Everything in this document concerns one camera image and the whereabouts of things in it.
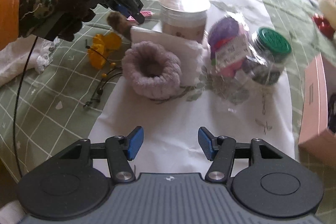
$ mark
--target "orange sleeve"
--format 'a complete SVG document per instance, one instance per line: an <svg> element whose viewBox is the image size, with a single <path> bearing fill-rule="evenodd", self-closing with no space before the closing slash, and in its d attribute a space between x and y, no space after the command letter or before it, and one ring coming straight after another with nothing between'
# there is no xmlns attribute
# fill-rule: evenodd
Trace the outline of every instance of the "orange sleeve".
<svg viewBox="0 0 336 224"><path fill-rule="evenodd" d="M0 50L19 36L20 0L0 0Z"/></svg>

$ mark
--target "knitted glove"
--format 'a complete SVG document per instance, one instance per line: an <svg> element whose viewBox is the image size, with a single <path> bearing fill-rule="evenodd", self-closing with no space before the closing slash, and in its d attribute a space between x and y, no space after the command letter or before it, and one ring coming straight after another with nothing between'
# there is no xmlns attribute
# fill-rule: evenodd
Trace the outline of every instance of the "knitted glove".
<svg viewBox="0 0 336 224"><path fill-rule="evenodd" d="M66 12L73 16L72 24L58 35L73 41L74 34L82 28L82 22L89 22L95 16L87 0L20 0L19 36L27 37L55 12Z"/></svg>

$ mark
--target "clear plastic container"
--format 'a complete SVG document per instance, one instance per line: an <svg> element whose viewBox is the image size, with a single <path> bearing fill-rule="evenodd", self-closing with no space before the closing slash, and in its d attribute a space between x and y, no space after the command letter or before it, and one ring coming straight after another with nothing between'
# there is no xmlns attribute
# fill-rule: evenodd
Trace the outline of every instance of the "clear plastic container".
<svg viewBox="0 0 336 224"><path fill-rule="evenodd" d="M336 0L319 0L319 8L333 29L336 29Z"/></svg>
<svg viewBox="0 0 336 224"><path fill-rule="evenodd" d="M251 56L244 60L243 72L261 85L278 82L292 52L288 41L275 30L263 27L252 34L249 48Z"/></svg>
<svg viewBox="0 0 336 224"><path fill-rule="evenodd" d="M209 0L160 0L162 32L202 43Z"/></svg>

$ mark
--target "blue gripper pad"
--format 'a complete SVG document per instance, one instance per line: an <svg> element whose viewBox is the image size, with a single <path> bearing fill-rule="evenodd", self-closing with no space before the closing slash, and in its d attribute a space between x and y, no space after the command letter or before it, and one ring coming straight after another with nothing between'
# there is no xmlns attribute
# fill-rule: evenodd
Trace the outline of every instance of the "blue gripper pad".
<svg viewBox="0 0 336 224"><path fill-rule="evenodd" d="M120 12L123 16L128 18L131 14L128 12L127 8L118 4L117 5L118 12Z"/></svg>
<svg viewBox="0 0 336 224"><path fill-rule="evenodd" d="M213 161L217 153L212 148L211 139L201 128L198 130L198 143L207 159Z"/></svg>
<svg viewBox="0 0 336 224"><path fill-rule="evenodd" d="M136 127L130 133L130 135L133 135L133 137L129 140L129 146L127 149L127 160L134 160L143 143L143 128Z"/></svg>

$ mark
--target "yellow artificial flower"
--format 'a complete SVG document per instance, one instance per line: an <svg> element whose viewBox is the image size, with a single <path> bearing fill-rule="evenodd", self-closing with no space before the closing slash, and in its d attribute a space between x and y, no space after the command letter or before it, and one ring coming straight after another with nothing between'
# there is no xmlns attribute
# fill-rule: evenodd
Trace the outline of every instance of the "yellow artificial flower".
<svg viewBox="0 0 336 224"><path fill-rule="evenodd" d="M91 65L96 69L102 69L106 63L111 51L116 51L121 47L121 38L117 34L111 32L107 35L97 34L92 40L92 46L87 50Z"/></svg>

